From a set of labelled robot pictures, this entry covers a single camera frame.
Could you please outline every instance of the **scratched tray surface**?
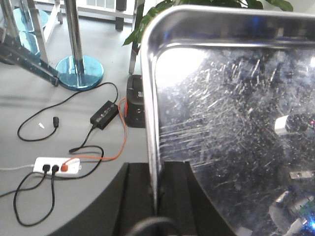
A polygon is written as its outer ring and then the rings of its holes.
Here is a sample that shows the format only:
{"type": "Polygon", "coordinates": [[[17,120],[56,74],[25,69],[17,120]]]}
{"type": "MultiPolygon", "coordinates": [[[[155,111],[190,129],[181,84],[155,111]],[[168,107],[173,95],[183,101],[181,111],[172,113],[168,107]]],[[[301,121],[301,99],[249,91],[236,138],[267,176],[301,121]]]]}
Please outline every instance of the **scratched tray surface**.
{"type": "Polygon", "coordinates": [[[235,233],[284,235],[300,218],[298,234],[313,235],[315,131],[279,136],[274,126],[314,113],[315,49],[171,47],[155,78],[160,156],[191,163],[235,233]],[[288,192],[274,222],[269,207],[288,192]]]}

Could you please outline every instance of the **blue stanchion base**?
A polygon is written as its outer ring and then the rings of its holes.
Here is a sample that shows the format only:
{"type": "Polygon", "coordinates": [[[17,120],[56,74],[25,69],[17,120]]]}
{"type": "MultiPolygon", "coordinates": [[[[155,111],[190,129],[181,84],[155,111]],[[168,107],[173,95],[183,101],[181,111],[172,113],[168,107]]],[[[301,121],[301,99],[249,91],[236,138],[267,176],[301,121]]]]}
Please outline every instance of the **blue stanchion base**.
{"type": "Polygon", "coordinates": [[[56,66],[60,72],[60,85],[66,89],[84,91],[98,85],[104,75],[102,64],[90,56],[83,56],[84,73],[76,74],[73,56],[62,59],[56,66]]]}
{"type": "MultiPolygon", "coordinates": [[[[23,47],[25,47],[35,56],[40,57],[39,46],[37,43],[36,36],[34,34],[28,33],[28,32],[19,32],[19,37],[20,37],[21,44],[23,47]]],[[[0,59],[0,62],[8,64],[8,65],[14,65],[5,59],[0,59]]]]}
{"type": "MultiPolygon", "coordinates": [[[[32,21],[26,22],[25,20],[23,20],[22,13],[19,8],[16,8],[13,10],[13,15],[14,15],[14,19],[15,19],[15,22],[19,31],[25,31],[25,32],[30,32],[30,33],[35,32],[33,22],[32,21]]],[[[41,25],[44,29],[47,25],[49,15],[45,11],[39,10],[39,16],[40,16],[41,25]]]]}

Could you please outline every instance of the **orange cable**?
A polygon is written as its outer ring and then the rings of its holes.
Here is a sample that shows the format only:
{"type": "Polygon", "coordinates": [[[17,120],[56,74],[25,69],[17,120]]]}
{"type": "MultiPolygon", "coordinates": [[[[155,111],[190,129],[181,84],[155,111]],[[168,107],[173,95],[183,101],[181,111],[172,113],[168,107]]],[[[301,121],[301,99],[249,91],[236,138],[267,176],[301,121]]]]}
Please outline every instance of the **orange cable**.
{"type": "Polygon", "coordinates": [[[120,108],[120,104],[121,102],[125,101],[126,98],[122,98],[119,102],[118,102],[118,112],[119,112],[119,116],[123,122],[123,125],[124,125],[124,132],[125,132],[125,135],[124,135],[124,142],[123,142],[123,145],[121,147],[121,149],[119,150],[119,152],[117,153],[116,156],[113,156],[113,157],[100,157],[100,156],[84,156],[84,155],[80,155],[80,156],[74,156],[72,158],[70,158],[69,160],[65,161],[63,163],[63,166],[67,164],[67,162],[75,159],[75,158],[89,158],[89,159],[98,159],[98,160],[115,160],[117,159],[120,154],[122,154],[123,150],[124,150],[124,147],[125,147],[125,144],[126,144],[126,140],[127,140],[127,125],[126,125],[126,122],[125,122],[125,119],[124,119],[124,116],[122,115],[121,113],[121,108],[120,108]]]}

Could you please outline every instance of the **black box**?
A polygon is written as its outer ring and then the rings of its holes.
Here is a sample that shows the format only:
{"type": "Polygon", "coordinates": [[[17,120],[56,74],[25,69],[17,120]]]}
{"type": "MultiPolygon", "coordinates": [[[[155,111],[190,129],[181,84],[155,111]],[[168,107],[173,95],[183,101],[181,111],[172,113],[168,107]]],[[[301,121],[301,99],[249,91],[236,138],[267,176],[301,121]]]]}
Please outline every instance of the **black box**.
{"type": "Polygon", "coordinates": [[[144,100],[141,75],[131,75],[127,81],[125,121],[130,127],[144,128],[144,100]]]}

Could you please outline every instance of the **stainless steel tray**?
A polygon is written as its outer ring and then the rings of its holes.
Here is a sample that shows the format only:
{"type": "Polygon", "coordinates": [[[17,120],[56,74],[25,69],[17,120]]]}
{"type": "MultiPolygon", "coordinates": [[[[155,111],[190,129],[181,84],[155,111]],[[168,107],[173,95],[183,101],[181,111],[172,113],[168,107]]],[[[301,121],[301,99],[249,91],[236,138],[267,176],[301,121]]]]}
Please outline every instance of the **stainless steel tray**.
{"type": "Polygon", "coordinates": [[[315,114],[315,16],[173,7],[141,50],[156,207],[163,161],[189,161],[237,235],[313,235],[315,121],[274,128],[315,114]]]}

